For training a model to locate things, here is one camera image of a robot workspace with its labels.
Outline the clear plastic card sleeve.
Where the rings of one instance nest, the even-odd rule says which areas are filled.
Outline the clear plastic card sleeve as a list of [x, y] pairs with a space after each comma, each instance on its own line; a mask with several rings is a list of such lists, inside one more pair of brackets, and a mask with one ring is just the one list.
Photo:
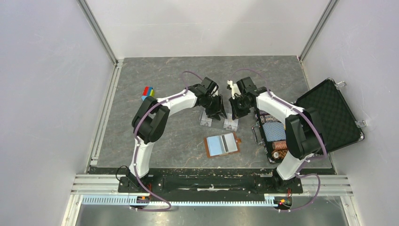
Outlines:
[[224, 129], [228, 131], [237, 131], [239, 127], [239, 120], [232, 119], [231, 109], [226, 110], [227, 119], [221, 117], [220, 120], [215, 120], [208, 118], [205, 110], [202, 110], [199, 117], [199, 124], [204, 127], [215, 128], [215, 129]]

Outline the brown leather card holder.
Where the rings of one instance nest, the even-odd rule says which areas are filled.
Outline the brown leather card holder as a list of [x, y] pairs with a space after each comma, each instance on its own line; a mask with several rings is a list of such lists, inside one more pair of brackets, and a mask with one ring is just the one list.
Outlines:
[[205, 150], [208, 158], [239, 153], [241, 139], [235, 132], [204, 138]]

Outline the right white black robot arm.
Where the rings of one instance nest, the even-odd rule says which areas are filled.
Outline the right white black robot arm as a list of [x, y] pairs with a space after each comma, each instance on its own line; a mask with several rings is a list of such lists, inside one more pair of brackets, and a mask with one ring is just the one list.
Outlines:
[[317, 159], [315, 153], [322, 151], [321, 158], [327, 157], [322, 135], [324, 130], [316, 109], [295, 106], [266, 87], [258, 88], [250, 77], [237, 82], [228, 80], [227, 88], [231, 91], [229, 102], [234, 120], [249, 114], [251, 108], [256, 108], [284, 125], [288, 153], [273, 173], [271, 184], [275, 191], [286, 191], [291, 185], [290, 179], [299, 175], [304, 164]]

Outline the white card with magnetic stripe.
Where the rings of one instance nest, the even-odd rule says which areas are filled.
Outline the white card with magnetic stripe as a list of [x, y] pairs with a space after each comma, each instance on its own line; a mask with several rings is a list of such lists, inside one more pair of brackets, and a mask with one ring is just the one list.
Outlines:
[[230, 154], [239, 151], [234, 133], [223, 134], [220, 136], [222, 154]]

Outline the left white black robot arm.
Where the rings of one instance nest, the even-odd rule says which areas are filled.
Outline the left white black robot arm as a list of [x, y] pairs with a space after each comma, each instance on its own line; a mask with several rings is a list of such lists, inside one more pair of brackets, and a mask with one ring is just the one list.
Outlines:
[[146, 97], [132, 120], [135, 149], [129, 166], [133, 174], [129, 184], [135, 191], [142, 192], [148, 186], [145, 176], [149, 172], [152, 149], [163, 135], [169, 116], [201, 106], [205, 108], [208, 118], [218, 121], [227, 118], [222, 95], [217, 93], [218, 88], [215, 81], [206, 77], [200, 84], [188, 86], [175, 95], [160, 99]]

